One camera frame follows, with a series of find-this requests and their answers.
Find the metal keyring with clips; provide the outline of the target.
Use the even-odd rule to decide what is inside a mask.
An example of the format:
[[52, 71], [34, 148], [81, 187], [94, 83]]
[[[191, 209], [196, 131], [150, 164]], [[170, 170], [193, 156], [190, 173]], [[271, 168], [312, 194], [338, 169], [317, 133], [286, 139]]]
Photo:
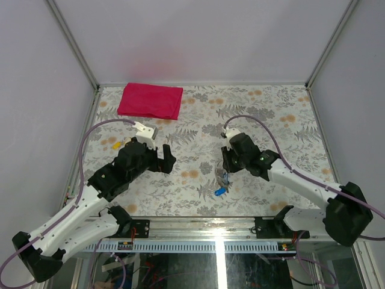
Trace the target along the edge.
[[225, 187], [226, 189], [229, 188], [229, 185], [230, 185], [230, 181], [226, 182], [224, 179], [223, 179], [223, 174], [224, 173], [227, 173], [226, 169], [223, 167], [223, 162], [222, 161], [219, 161], [215, 167], [215, 177], [216, 177], [216, 180], [217, 180], [217, 184], [220, 186], [220, 187]]

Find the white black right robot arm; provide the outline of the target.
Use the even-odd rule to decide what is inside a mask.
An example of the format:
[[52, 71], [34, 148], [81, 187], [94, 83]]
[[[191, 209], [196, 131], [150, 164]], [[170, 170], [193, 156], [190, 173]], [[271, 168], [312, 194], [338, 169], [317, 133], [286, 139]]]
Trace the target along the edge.
[[247, 134], [236, 129], [222, 136], [226, 139], [221, 149], [226, 172], [246, 170], [257, 178], [298, 193], [317, 206], [315, 209], [283, 209], [274, 222], [278, 236], [285, 238], [295, 231], [307, 231], [313, 235], [328, 235], [343, 246], [351, 246], [371, 223], [373, 214], [358, 185], [327, 183], [290, 167], [278, 153], [260, 150]]

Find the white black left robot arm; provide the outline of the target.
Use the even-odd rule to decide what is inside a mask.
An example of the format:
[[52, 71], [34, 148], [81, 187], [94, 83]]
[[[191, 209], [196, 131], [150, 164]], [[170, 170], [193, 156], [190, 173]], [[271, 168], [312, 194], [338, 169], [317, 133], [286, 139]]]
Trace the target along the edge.
[[131, 233], [131, 217], [118, 205], [94, 223], [82, 223], [106, 208], [144, 172], [171, 173], [176, 158], [169, 145], [162, 147], [164, 156], [159, 158], [156, 149], [132, 138], [112, 162], [94, 172], [77, 197], [56, 215], [32, 232], [20, 231], [12, 238], [19, 258], [36, 282], [53, 277], [72, 255], [92, 242]]

